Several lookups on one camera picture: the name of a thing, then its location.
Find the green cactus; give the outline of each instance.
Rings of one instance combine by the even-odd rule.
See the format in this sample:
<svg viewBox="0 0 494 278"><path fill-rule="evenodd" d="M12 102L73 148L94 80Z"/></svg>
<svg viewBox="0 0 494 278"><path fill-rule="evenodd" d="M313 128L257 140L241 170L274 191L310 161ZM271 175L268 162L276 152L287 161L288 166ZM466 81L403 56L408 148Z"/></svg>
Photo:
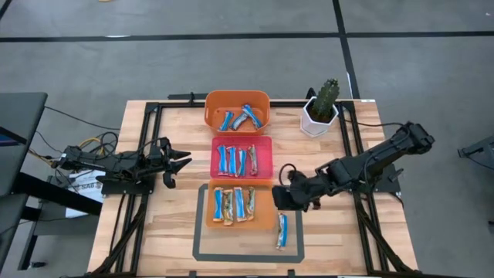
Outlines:
<svg viewBox="0 0 494 278"><path fill-rule="evenodd" d="M329 123L333 116L333 104L337 100L338 95L340 95L338 80L330 79L326 81L310 108L310 117L320 123Z"/></svg>

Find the white pot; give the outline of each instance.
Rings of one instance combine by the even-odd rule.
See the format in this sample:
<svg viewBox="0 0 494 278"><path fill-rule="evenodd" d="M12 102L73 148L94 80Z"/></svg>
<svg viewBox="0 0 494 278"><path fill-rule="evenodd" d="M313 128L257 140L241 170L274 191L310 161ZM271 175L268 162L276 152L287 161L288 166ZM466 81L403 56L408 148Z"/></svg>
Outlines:
<svg viewBox="0 0 494 278"><path fill-rule="evenodd" d="M330 125L334 122L334 120L338 117L338 109L337 107L334 106L333 104L333 118L329 123L320 123L317 121L314 121L310 118L309 113L307 112L307 107L309 104L311 104L313 101L316 100L316 97L311 97L309 101L307 101L306 106L303 107L302 111L302 116L300 117L300 130L306 134L307 136L310 137L317 137L322 134L325 134L329 128Z"/></svg>

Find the gray floor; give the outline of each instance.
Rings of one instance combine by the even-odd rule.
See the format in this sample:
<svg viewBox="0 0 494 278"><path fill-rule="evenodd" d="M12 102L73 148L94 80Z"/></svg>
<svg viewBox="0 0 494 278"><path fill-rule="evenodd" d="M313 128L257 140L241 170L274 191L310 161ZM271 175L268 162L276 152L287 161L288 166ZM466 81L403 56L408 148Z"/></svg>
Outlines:
<svg viewBox="0 0 494 278"><path fill-rule="evenodd" d="M490 0L344 0L341 6L348 32L494 29ZM0 22L0 37L289 31L336 32L331 1L14 0ZM420 269L491 277L494 173L459 159L456 149L494 131L494 37L349 43L360 95L377 100L382 121L422 123L437 141L430 153L397 163L405 169L405 213ZM114 127L127 100L171 93L259 89L297 98L334 76L342 97L350 97L339 39L0 43L0 61L1 91L45 91L48 105ZM100 133L51 111L39 131L58 148ZM32 147L53 154L38 137ZM23 171L40 178L52 172L32 158ZM94 235L43 237L33 259L49 265L15 271L28 231L29 224L19 227L2 277L86 271Z"/></svg>

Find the orange bin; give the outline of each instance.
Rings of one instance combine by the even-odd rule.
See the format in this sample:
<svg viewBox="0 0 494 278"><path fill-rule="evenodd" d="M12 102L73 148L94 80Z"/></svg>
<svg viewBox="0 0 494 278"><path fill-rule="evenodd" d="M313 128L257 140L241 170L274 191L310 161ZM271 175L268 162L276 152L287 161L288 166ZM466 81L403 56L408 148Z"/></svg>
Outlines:
<svg viewBox="0 0 494 278"><path fill-rule="evenodd" d="M215 214L215 188L233 189L241 187L243 190L244 204L247 204L247 190L249 187L255 188L255 208L254 219L237 222L237 211L235 201L233 203L234 221L232 225L224 225L223 222L214 222ZM208 211L206 212L206 226L210 228L223 229L274 229L276 224L275 204L271 194L271 180L262 179L232 179L232 180L211 180L208 185Z"/></svg>
<svg viewBox="0 0 494 278"><path fill-rule="evenodd" d="M225 112L233 112L230 123L242 113L242 105L250 104L254 114L261 120L262 127L256 130L250 119L240 125L238 130L218 131L225 120ZM259 90L216 90L206 97L206 124L215 136L252 136L263 135L269 123L269 97Z"/></svg>

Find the wooden table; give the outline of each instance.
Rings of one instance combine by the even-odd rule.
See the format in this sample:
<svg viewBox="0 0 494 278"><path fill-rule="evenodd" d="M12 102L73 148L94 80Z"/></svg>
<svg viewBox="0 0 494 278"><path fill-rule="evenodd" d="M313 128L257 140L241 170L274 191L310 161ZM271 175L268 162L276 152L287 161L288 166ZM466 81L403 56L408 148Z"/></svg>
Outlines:
<svg viewBox="0 0 494 278"><path fill-rule="evenodd" d="M379 124L374 101L355 100L357 118L362 123ZM117 152L137 149L144 116L145 100L127 102L123 116ZM272 108L266 135L272 138L275 173L278 184L280 167L293 163L306 175L314 168L345 155L340 125L335 121L330 131L321 137L309 138L299 130L301 108ZM352 152L357 153L351 125L348 124ZM373 147L384 139L381 127L360 127L364 148ZM211 131L204 124L201 108L165 109L159 137L167 136L174 149L190 151L193 161L176 177L177 188L170 190L157 175L156 188L150 196L145 220L144 237L138 266L138 276L188 275L286 275L294 269L297 275L366 274L360 244L354 200L342 193L321 199L322 209L303 214L305 259L301 263L226 263L198 262L192 256L195 211L198 188L208 183L211 157ZM377 211L384 238L411 268L416 268L414 251L401 204L389 194L375 194ZM94 239L88 271L96 269L108 255L113 226L117 217L119 195L104 200L100 223ZM117 239L120 238L124 213L120 217ZM379 269L377 249L369 234L374 268ZM124 270L130 268L127 248Z"/></svg>

